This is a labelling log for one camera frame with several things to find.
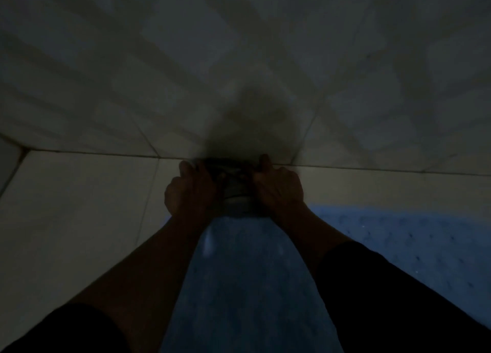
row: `person's right hand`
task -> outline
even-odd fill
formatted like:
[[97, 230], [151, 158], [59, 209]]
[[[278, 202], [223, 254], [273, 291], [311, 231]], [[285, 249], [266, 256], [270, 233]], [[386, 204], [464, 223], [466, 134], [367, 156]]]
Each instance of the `person's right hand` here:
[[304, 205], [304, 190], [295, 172], [285, 167], [274, 169], [266, 154], [261, 155], [259, 164], [260, 170], [248, 168], [247, 173], [257, 199], [273, 217]]

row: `person's left arm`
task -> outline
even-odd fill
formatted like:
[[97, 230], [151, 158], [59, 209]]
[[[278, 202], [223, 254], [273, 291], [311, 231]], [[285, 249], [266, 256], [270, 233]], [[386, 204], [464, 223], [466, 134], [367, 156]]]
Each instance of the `person's left arm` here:
[[58, 346], [62, 344], [61, 331], [64, 337], [74, 334], [76, 341], [89, 348], [97, 333], [92, 332], [96, 319], [105, 318], [108, 327], [104, 328], [109, 331], [112, 321], [113, 336], [124, 335], [131, 351], [158, 350], [193, 252], [212, 220], [210, 208], [219, 190], [203, 163], [194, 169], [182, 162], [179, 169], [181, 176], [175, 177], [165, 192], [165, 204], [172, 214], [166, 225], [7, 349], [21, 351], [35, 346], [56, 351], [63, 348]]

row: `person's right arm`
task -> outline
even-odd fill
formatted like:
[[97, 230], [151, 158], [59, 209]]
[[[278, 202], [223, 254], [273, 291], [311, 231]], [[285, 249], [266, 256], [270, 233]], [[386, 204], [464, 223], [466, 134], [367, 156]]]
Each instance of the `person's right arm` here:
[[249, 172], [259, 201], [316, 281], [345, 353], [490, 350], [486, 327], [318, 218], [304, 203], [296, 173], [275, 169], [267, 155], [260, 159], [260, 170]]

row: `forearm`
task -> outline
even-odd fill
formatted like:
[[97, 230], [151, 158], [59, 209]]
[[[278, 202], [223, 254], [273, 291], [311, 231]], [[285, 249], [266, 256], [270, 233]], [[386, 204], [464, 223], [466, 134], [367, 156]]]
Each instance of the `forearm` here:
[[71, 302], [110, 316], [132, 351], [157, 351], [201, 233], [210, 220], [182, 211]]
[[314, 277], [328, 251], [351, 241], [316, 216], [305, 203], [279, 207], [273, 213], [273, 220], [290, 237]]

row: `blue mat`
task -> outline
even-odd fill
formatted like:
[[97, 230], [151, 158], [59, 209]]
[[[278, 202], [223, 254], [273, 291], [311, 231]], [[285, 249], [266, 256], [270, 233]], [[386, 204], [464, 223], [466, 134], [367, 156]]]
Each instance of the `blue mat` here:
[[[441, 215], [313, 210], [491, 327], [490, 227]], [[269, 219], [230, 218], [202, 236], [161, 349], [342, 351], [289, 238]]]

